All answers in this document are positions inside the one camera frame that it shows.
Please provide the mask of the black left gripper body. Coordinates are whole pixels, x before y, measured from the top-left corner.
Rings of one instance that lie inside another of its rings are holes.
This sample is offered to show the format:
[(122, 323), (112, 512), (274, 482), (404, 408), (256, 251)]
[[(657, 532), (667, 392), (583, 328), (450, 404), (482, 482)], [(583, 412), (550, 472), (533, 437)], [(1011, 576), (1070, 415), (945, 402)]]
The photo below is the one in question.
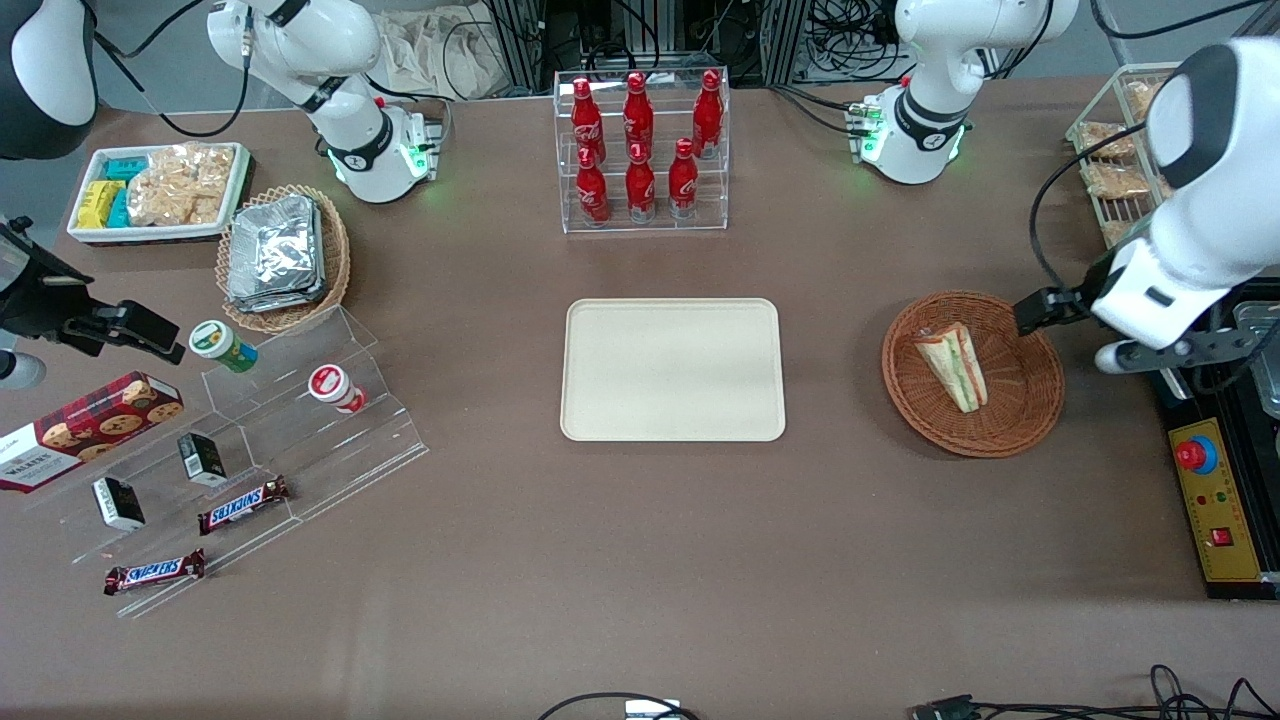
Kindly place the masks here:
[(1091, 318), (1092, 313), (1076, 290), (1044, 287), (1014, 304), (1014, 319), (1020, 337)]

